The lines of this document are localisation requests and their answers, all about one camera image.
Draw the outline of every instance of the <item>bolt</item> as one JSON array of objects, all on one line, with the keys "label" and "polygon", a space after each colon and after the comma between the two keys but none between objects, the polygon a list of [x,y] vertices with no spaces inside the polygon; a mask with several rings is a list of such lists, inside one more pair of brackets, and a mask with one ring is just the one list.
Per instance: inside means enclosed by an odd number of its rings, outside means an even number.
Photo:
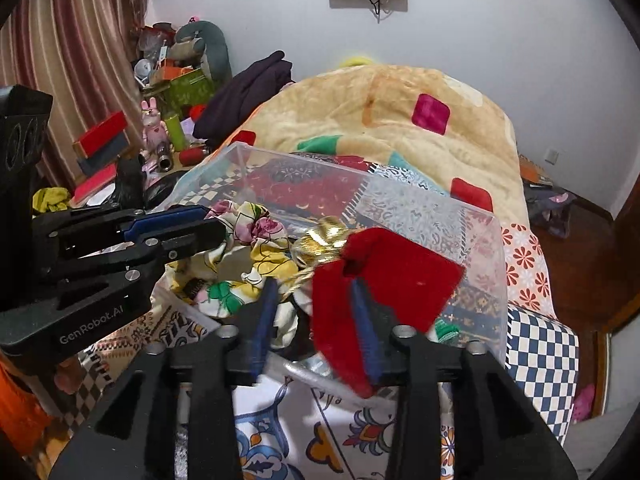
[{"label": "bolt", "polygon": [[466,351],[472,355],[486,354],[486,346],[482,341],[473,340],[466,344]]},{"label": "bolt", "polygon": [[417,333],[418,333],[417,330],[414,327],[409,325],[396,325],[394,327],[394,335],[401,339],[407,339],[407,338],[413,337]]},{"label": "bolt", "polygon": [[238,327],[235,325],[222,325],[216,330],[216,335],[222,339],[229,339],[238,335]]},{"label": "bolt", "polygon": [[165,348],[166,346],[164,346],[164,343],[161,343],[160,341],[153,341],[145,346],[145,352],[149,355],[158,355],[164,352]]},{"label": "bolt", "polygon": [[128,270],[124,277],[130,282],[135,282],[140,277],[140,271],[137,269]]}]

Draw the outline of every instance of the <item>curtain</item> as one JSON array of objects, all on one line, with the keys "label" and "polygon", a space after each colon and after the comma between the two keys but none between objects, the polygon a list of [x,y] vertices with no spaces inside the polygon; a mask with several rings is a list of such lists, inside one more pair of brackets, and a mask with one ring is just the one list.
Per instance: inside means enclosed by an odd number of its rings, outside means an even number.
[{"label": "curtain", "polygon": [[53,95],[38,169],[51,185],[84,179],[72,143],[122,110],[142,146],[140,92],[131,62],[147,0],[20,0],[0,30],[0,85]]}]

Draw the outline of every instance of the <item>wall outlet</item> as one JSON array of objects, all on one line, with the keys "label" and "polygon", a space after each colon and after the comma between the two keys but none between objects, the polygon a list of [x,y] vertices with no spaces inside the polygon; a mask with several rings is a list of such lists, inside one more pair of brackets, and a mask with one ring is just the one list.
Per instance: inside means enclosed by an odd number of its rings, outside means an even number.
[{"label": "wall outlet", "polygon": [[555,164],[558,161],[558,155],[560,154],[556,152],[556,150],[554,150],[553,148],[549,148],[548,150],[546,150],[545,160],[549,164]]}]

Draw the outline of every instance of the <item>beige fleece blanket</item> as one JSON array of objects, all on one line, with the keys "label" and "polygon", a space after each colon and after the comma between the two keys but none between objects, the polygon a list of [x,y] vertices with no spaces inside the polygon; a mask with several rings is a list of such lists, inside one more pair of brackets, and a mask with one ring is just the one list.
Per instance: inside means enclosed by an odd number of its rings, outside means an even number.
[{"label": "beige fleece blanket", "polygon": [[368,65],[318,75],[285,88],[240,129],[269,150],[405,161],[446,191],[459,177],[489,192],[502,224],[529,225],[511,121],[438,70]]}]

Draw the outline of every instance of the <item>floral scrunchie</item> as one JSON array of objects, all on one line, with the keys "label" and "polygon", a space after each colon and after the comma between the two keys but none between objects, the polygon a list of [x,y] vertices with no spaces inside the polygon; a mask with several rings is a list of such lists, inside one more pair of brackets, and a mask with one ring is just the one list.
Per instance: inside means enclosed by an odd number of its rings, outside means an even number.
[{"label": "floral scrunchie", "polygon": [[[269,218],[269,211],[264,206],[251,202],[238,205],[231,200],[222,200],[211,208],[207,218],[212,217],[225,225],[226,240],[213,250],[169,265],[171,290],[206,316],[232,316],[244,304],[260,296],[267,277],[285,283],[298,272],[298,266],[289,257],[286,229]],[[251,270],[241,272],[240,281],[218,280],[222,260],[248,246],[251,247]],[[280,291],[287,289],[287,285],[281,285]],[[278,306],[274,325],[278,331],[272,347],[288,346],[298,326],[292,303],[287,301]]]}]

